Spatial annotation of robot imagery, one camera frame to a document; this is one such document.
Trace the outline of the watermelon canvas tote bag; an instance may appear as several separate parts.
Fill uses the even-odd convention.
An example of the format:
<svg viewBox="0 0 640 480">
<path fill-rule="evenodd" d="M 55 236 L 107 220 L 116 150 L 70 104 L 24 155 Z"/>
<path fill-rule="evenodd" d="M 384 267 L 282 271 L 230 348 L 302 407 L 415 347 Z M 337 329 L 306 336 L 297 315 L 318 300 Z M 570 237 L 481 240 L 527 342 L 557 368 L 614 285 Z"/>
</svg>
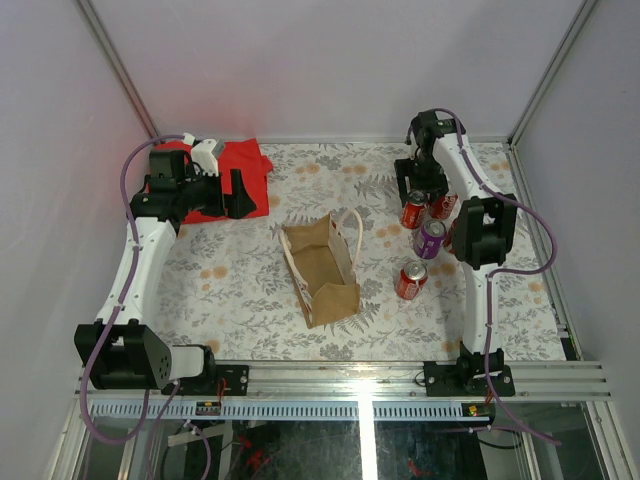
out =
<svg viewBox="0 0 640 480">
<path fill-rule="evenodd" d="M 349 217 L 358 225 L 354 253 L 344 236 L 344 222 Z M 356 267 L 363 234 L 362 218 L 355 209 L 345 211 L 337 220 L 328 214 L 314 224 L 284 226 L 280 230 L 286 265 L 309 329 L 360 312 L 361 288 Z"/>
</svg>

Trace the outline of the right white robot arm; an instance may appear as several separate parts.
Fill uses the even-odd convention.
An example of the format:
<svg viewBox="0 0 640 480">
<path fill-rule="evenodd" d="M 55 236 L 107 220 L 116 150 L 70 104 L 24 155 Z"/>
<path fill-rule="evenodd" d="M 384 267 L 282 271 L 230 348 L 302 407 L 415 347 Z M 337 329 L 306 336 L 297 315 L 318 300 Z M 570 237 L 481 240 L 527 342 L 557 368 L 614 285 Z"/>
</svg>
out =
<svg viewBox="0 0 640 480">
<path fill-rule="evenodd" d="M 460 201 L 452 246 L 465 275 L 466 312 L 455 378 L 463 392 L 478 394 L 504 369 L 488 287 L 513 246 L 516 197 L 496 192 L 472 155 L 465 127 L 447 109 L 418 113 L 405 143 L 411 155 L 394 162 L 401 203 L 408 204 L 414 192 L 427 201 L 453 192 Z"/>
</svg>

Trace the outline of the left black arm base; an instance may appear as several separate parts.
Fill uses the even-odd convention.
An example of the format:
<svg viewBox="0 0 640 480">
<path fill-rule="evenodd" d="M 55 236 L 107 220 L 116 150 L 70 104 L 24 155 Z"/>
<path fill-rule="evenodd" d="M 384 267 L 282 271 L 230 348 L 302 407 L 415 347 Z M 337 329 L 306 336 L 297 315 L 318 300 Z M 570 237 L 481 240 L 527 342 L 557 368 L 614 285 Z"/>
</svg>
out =
<svg viewBox="0 0 640 480">
<path fill-rule="evenodd" d="M 250 367 L 240 364 L 218 364 L 211 371 L 180 380 L 181 396 L 241 397 L 247 395 Z"/>
</svg>

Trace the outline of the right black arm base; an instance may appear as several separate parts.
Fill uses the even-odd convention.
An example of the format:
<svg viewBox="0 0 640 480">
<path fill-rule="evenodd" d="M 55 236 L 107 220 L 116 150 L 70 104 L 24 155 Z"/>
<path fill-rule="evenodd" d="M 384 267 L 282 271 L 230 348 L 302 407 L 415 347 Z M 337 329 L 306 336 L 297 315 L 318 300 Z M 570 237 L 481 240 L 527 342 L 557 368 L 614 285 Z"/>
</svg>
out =
<svg viewBox="0 0 640 480">
<path fill-rule="evenodd" d="M 491 390 L 484 368 L 477 374 L 466 373 L 462 367 L 435 361 L 423 363 L 426 394 L 429 397 L 486 397 Z M 500 397 L 514 397 L 515 383 L 511 369 L 505 366 L 502 371 L 490 375 L 493 389 Z"/>
</svg>

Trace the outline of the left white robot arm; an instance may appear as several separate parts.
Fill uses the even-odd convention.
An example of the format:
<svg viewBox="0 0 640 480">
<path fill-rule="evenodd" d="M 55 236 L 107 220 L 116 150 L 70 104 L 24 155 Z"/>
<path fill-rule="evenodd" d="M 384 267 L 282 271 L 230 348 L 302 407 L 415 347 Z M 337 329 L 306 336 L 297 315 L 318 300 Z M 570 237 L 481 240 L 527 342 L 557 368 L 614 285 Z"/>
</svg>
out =
<svg viewBox="0 0 640 480">
<path fill-rule="evenodd" d="M 81 324 L 74 344 L 84 366 L 84 385 L 99 390 L 162 390 L 176 380 L 184 390 L 212 392 L 219 371 L 210 348 L 170 346 L 150 327 L 162 269 L 187 216 L 242 219 L 257 209 L 240 170 L 227 177 L 218 167 L 223 144 L 205 139 L 194 146 L 154 149 L 144 187 L 124 198 L 127 233 L 111 292 L 90 324 Z"/>
</svg>

